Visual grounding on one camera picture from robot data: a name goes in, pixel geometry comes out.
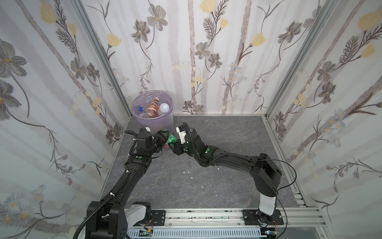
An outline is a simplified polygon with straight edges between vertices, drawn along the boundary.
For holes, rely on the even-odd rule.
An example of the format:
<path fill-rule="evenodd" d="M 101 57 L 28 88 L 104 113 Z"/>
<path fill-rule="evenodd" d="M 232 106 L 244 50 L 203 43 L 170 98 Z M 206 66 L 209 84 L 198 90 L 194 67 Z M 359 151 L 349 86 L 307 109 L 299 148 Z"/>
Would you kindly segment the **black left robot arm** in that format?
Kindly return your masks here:
<path fill-rule="evenodd" d="M 152 133 L 148 128 L 141 128 L 138 133 L 125 130 L 133 136 L 133 145 L 124 164 L 124 172 L 106 196 L 99 201 L 92 201 L 87 208 L 87 215 L 78 226 L 73 238 L 77 239 L 85 229 L 86 239 L 125 239 L 129 226 L 125 205 L 138 181 L 149 168 L 153 154 L 160 152 L 169 139 L 170 132 L 162 129 Z"/>

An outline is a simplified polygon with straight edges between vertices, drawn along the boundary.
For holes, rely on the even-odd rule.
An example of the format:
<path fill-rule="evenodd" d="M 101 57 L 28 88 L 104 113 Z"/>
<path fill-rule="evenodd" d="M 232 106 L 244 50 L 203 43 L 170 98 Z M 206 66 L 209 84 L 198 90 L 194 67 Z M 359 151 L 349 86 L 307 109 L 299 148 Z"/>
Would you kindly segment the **brown Nescafe bottle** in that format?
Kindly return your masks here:
<path fill-rule="evenodd" d="M 160 104 L 159 104 L 159 98 L 158 97 L 155 97 L 152 102 L 148 105 L 147 107 L 147 115 L 150 117 L 150 118 L 155 118 L 158 116 L 158 108 L 159 108 Z"/>

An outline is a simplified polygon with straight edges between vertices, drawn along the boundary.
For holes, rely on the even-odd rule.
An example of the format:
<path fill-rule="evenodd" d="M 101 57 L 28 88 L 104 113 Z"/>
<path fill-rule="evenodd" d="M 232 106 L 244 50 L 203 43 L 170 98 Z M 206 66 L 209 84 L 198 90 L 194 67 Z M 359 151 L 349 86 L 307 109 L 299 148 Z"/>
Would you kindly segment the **white bottle red cap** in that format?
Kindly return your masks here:
<path fill-rule="evenodd" d="M 170 106 L 167 103 L 162 103 L 158 108 L 158 115 L 164 116 L 170 111 Z"/>

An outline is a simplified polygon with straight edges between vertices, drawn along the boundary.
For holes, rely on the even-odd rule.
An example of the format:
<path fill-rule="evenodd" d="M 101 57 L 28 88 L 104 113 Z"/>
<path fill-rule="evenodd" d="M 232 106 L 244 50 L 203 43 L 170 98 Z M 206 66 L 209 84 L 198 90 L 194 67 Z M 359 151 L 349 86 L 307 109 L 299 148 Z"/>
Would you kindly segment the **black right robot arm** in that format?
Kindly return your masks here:
<path fill-rule="evenodd" d="M 191 130 L 186 122 L 176 127 L 179 139 L 168 142 L 169 148 L 176 155 L 186 154 L 193 157 L 199 166 L 223 166 L 248 173 L 252 176 L 256 189 L 260 193 L 258 210 L 255 213 L 257 224 L 266 227 L 274 219 L 282 171 L 275 164 L 276 161 L 284 163 L 294 172 L 292 183 L 297 180 L 297 172 L 287 162 L 271 159 L 267 154 L 258 156 L 245 156 L 225 151 L 219 147 L 205 144 L 201 137 Z"/>

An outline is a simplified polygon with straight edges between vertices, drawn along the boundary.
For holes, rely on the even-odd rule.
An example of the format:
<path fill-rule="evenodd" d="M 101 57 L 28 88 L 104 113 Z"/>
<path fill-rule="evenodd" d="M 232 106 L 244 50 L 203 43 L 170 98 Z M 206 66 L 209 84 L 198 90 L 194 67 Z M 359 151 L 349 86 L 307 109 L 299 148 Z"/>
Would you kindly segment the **green soda bottle yellow cap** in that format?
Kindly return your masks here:
<path fill-rule="evenodd" d="M 165 146 L 173 149 L 177 141 L 178 139 L 174 135 L 170 134 L 168 140 L 166 141 Z"/>

